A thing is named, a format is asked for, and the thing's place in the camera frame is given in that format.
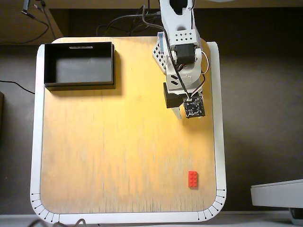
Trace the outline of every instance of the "white device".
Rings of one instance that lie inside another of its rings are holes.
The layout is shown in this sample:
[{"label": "white device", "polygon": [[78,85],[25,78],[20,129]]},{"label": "white device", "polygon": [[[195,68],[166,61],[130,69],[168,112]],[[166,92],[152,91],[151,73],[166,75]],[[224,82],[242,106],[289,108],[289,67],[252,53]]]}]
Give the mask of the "white device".
[{"label": "white device", "polygon": [[303,179],[253,185],[250,192],[252,205],[289,208],[292,222],[303,226]]}]

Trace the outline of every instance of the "electrical wire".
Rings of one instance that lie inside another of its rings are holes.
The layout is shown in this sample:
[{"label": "electrical wire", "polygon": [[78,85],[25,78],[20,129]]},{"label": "electrical wire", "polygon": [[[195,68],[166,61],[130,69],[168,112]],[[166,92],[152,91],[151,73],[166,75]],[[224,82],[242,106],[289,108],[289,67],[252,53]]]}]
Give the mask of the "electrical wire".
[{"label": "electrical wire", "polygon": [[16,85],[18,85],[20,88],[22,88],[23,90],[25,90],[25,91],[27,91],[27,92],[29,92],[29,93],[31,93],[31,94],[35,94],[34,92],[32,92],[32,91],[30,91],[30,90],[27,90],[26,88],[22,87],[20,84],[18,84],[18,83],[17,83],[17,82],[15,82],[15,81],[10,81],[10,80],[0,80],[0,82],[2,82],[2,83],[11,83],[11,84],[16,84]]},{"label": "electrical wire", "polygon": [[204,82],[205,82],[205,75],[204,75],[204,73],[202,73],[202,71],[201,71],[201,74],[203,75],[203,81],[202,81],[202,83],[193,91],[193,93],[191,93],[191,98],[194,96],[194,94],[195,93],[197,93],[202,87],[203,87],[203,84],[204,84]]},{"label": "electrical wire", "polygon": [[[147,4],[148,4],[148,9],[147,9],[147,13],[146,13],[146,14],[148,14],[148,13],[150,12],[150,8],[151,8],[151,2],[150,2],[150,0],[147,1]],[[139,14],[140,11],[141,11],[142,9],[143,9],[143,6],[141,6],[141,7],[137,10],[136,14]],[[136,18],[133,19],[133,23],[132,23],[132,25],[131,25],[131,27],[130,27],[130,29],[129,29],[129,34],[128,34],[129,36],[132,35],[132,31],[134,30],[135,22],[136,22]]]},{"label": "electrical wire", "polygon": [[[152,23],[154,24],[156,19],[157,19],[157,17],[153,17],[153,18],[151,18],[151,19],[149,19],[149,20],[147,20],[147,21],[152,20]],[[146,26],[144,29],[135,31],[138,27],[141,27],[141,26],[143,26],[143,25]],[[148,28],[149,28],[149,26],[147,26],[144,22],[138,23],[138,24],[137,24],[137,25],[128,33],[128,35],[131,36],[133,33],[142,32],[142,31],[145,31],[145,30],[148,29]]]},{"label": "electrical wire", "polygon": [[204,56],[205,56],[205,58],[206,58],[206,62],[207,62],[207,67],[206,67],[205,72],[202,72],[202,71],[201,71],[201,73],[202,73],[202,74],[206,74],[206,73],[208,72],[208,70],[209,70],[209,60],[208,60],[208,57],[207,57],[206,53],[205,53],[204,51],[201,51],[201,52],[202,52],[202,54],[204,54]]},{"label": "electrical wire", "polygon": [[206,55],[206,53],[204,51],[201,51],[202,54],[204,54],[205,58],[206,58],[206,61],[207,61],[207,67],[206,67],[206,70],[205,72],[202,72],[201,70],[201,74],[203,75],[203,78],[204,80],[202,81],[202,83],[193,91],[193,93],[191,93],[191,96],[190,97],[193,97],[195,93],[197,93],[202,87],[203,87],[203,84],[205,82],[205,74],[208,72],[209,70],[209,60],[208,60],[208,57]]},{"label": "electrical wire", "polygon": [[43,9],[43,13],[44,13],[44,15],[46,17],[47,23],[48,23],[49,27],[51,28],[51,31],[52,31],[52,34],[53,34],[53,38],[56,39],[55,33],[53,32],[53,27],[52,27],[51,22],[50,22],[50,20],[48,18],[48,15],[47,15],[47,13],[45,11],[45,6],[42,6],[42,9]]},{"label": "electrical wire", "polygon": [[[141,6],[141,7],[137,10],[136,14],[139,15],[139,13],[140,13],[140,11],[141,11],[142,9],[143,9],[143,6]],[[130,28],[129,28],[129,33],[128,33],[129,36],[132,35],[132,29],[133,29],[133,27],[134,27],[134,25],[135,25],[135,22],[136,22],[136,18],[133,19],[132,25],[131,25]]]},{"label": "electrical wire", "polygon": [[29,224],[28,227],[34,227],[34,226],[36,226],[36,225],[39,224],[39,223],[40,223],[43,227],[48,227],[48,225],[47,225],[44,221],[42,221],[41,219],[37,219],[37,220],[33,221],[32,223]]},{"label": "electrical wire", "polygon": [[[82,218],[79,219],[79,220],[76,222],[76,224],[73,225],[72,227],[77,227],[77,226],[80,224],[80,222],[83,223],[84,227],[87,227],[85,220],[82,219]],[[65,224],[63,224],[63,223],[61,223],[61,222],[56,222],[56,223],[54,223],[53,227],[56,227],[56,226],[69,227],[69,226],[67,226],[67,225],[65,225]]]},{"label": "electrical wire", "polygon": [[42,21],[42,20],[38,20],[37,18],[32,18],[32,19],[35,20],[35,21],[38,21],[39,23],[44,24],[44,25],[46,26],[45,31],[42,32],[42,33],[41,33],[39,36],[37,36],[36,38],[31,39],[31,40],[28,40],[28,41],[25,41],[25,42],[2,42],[2,43],[0,43],[0,45],[2,45],[2,44],[27,44],[27,43],[31,43],[31,42],[33,42],[33,41],[39,39],[40,37],[42,37],[42,36],[48,31],[48,29],[49,29],[48,24],[45,23],[45,22]]},{"label": "electrical wire", "polygon": [[179,67],[178,67],[178,72],[180,72],[183,69],[184,66],[185,66],[185,64],[180,64]]},{"label": "electrical wire", "polygon": [[172,53],[171,53],[171,50],[170,50],[170,44],[169,44],[169,38],[168,38],[167,32],[166,32],[166,30],[165,30],[164,27],[162,27],[162,26],[160,26],[160,25],[151,24],[151,23],[148,23],[148,22],[145,21],[145,5],[143,5],[142,21],[143,21],[146,25],[151,26],[151,27],[156,27],[156,28],[158,28],[158,29],[160,29],[160,30],[162,30],[162,31],[164,32],[164,34],[165,34],[165,39],[166,39],[166,43],[167,43],[167,46],[168,46],[167,49],[168,49],[168,51],[169,51],[169,56],[170,56],[171,63],[172,63],[172,65],[173,65],[173,67],[174,67],[174,70],[175,70],[175,72],[176,72],[176,75],[177,75],[177,77],[178,77],[178,79],[179,79],[179,81],[180,81],[180,84],[181,84],[181,86],[182,86],[182,88],[183,88],[183,90],[184,90],[184,92],[185,92],[187,98],[190,99],[189,94],[188,94],[188,92],[187,92],[187,89],[186,89],[186,87],[185,87],[185,85],[184,85],[184,83],[183,83],[183,81],[182,81],[182,78],[181,78],[179,72],[178,72],[178,69],[177,69],[177,67],[176,67],[176,64],[174,63],[174,59],[173,59],[173,57],[172,57]]},{"label": "electrical wire", "polygon": [[[153,17],[153,16],[156,16],[156,15],[159,15],[159,13],[152,13],[152,14],[148,14],[147,16],[148,17]],[[133,17],[141,17],[141,16],[142,16],[141,14],[139,14],[139,15],[133,14],[133,15],[124,15],[124,16],[120,16],[120,17],[117,17],[117,18],[113,19],[111,22],[108,23],[107,28],[105,29],[105,31],[103,33],[103,36],[106,35],[107,31],[112,26],[112,24],[116,23],[117,21],[119,21],[121,19],[125,19],[125,18],[133,18]]]}]

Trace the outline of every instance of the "perforated bracket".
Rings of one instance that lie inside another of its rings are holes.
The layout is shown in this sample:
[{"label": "perforated bracket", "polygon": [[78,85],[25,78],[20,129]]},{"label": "perforated bracket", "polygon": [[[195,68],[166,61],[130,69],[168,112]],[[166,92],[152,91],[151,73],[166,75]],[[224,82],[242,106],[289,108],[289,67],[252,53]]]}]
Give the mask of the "perforated bracket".
[{"label": "perforated bracket", "polygon": [[152,50],[152,56],[156,60],[157,64],[159,65],[161,71],[165,73],[165,65],[166,65],[166,60],[164,58],[164,54],[160,52],[160,45],[159,45],[159,40],[157,41],[154,49]]}]

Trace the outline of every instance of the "circuit board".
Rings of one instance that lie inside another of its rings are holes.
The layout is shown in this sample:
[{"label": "circuit board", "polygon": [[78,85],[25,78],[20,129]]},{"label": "circuit board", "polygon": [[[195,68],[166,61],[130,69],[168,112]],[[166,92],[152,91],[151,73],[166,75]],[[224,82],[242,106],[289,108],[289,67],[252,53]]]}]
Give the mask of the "circuit board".
[{"label": "circuit board", "polygon": [[191,100],[184,99],[184,109],[187,118],[205,116],[202,96],[192,97]]}]

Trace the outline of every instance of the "red lego brick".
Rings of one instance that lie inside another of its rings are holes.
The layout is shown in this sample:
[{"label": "red lego brick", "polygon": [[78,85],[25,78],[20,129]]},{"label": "red lego brick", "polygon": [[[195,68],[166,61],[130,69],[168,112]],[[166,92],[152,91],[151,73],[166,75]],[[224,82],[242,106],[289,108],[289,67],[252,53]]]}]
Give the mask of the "red lego brick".
[{"label": "red lego brick", "polygon": [[196,171],[188,172],[188,186],[196,188],[198,186],[198,173]]}]

